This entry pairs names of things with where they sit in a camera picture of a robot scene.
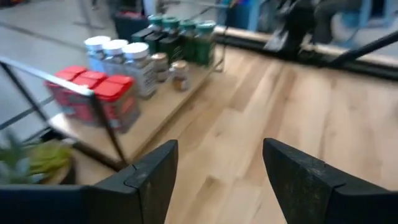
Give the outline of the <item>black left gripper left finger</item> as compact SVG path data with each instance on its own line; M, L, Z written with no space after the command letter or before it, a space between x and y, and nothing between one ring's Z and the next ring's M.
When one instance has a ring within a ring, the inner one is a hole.
M163 224L177 167L172 139L95 185L3 185L1 223Z

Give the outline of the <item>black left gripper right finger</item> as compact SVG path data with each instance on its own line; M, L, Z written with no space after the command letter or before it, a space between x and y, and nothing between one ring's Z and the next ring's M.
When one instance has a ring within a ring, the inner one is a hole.
M273 138L267 176L287 223L397 223L397 192L339 170Z

